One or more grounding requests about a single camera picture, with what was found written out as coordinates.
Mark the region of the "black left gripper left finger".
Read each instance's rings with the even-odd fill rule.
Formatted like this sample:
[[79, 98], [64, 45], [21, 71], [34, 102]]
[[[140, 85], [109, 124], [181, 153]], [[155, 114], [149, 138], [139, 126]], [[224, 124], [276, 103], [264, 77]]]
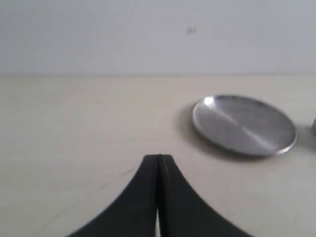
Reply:
[[154, 237], [158, 155], [146, 155], [121, 194], [71, 237]]

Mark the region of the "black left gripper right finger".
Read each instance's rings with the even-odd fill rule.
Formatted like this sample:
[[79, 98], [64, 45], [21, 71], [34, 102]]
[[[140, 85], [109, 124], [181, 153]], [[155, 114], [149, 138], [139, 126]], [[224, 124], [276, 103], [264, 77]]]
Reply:
[[197, 194], [171, 155], [158, 156], [157, 208], [162, 237], [250, 236]]

